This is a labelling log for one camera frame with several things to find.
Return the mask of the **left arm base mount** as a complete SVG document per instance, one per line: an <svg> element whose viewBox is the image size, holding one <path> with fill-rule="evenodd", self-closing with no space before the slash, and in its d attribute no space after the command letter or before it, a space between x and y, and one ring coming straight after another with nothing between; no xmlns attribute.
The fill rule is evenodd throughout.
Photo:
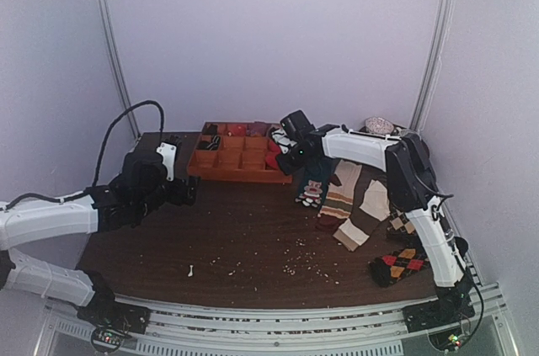
<svg viewBox="0 0 539 356"><path fill-rule="evenodd" d="M113 353L133 334L144 334L150 316L146 307L117 301L77 308L77 318L94 326L89 341L100 353Z"/></svg>

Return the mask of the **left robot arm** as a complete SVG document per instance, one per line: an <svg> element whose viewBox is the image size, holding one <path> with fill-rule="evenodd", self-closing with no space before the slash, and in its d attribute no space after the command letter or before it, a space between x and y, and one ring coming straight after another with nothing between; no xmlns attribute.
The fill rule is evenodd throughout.
<svg viewBox="0 0 539 356"><path fill-rule="evenodd" d="M176 178L181 140L172 135L153 150L125 155L120 173L59 198L25 194L1 204L1 287L70 303L104 326L121 317L114 291L100 274L52 265L18 250L20 245L71 234L136 227L162 205L192 205L199 180Z"/></svg>

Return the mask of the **wooden divided organizer tray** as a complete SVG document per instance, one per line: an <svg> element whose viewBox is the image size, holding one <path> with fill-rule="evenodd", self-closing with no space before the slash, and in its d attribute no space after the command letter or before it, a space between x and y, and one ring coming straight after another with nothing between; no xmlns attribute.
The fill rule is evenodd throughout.
<svg viewBox="0 0 539 356"><path fill-rule="evenodd" d="M188 163L188 173L203 180L238 183L291 183L292 177L266 166L269 130L277 124L253 121L206 122ZM203 135L220 135L217 151L198 150Z"/></svg>

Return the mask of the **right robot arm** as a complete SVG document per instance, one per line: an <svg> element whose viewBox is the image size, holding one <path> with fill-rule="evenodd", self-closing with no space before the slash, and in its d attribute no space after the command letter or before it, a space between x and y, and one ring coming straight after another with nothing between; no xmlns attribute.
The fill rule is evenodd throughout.
<svg viewBox="0 0 539 356"><path fill-rule="evenodd" d="M278 168L286 175L303 171L296 200L318 210L319 230L354 251L385 221L392 236L408 243L370 262L379 286L430 268L438 297L431 308L435 320L446 324L463 311L473 284L464 263L467 242L447 224L441 206L448 197L437 189L429 152L417 134L317 128L297 110L271 138L280 148Z"/></svg>

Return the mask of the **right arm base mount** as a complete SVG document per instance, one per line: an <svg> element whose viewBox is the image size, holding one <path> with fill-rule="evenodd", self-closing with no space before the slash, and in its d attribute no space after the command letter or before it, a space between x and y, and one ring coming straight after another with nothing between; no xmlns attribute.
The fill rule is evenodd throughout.
<svg viewBox="0 0 539 356"><path fill-rule="evenodd" d="M455 352L462 347L466 334L462 321L475 316L469 295L458 295L456 299L426 301L405 306L403 319L409 333L433 331L428 334L430 344L438 351Z"/></svg>

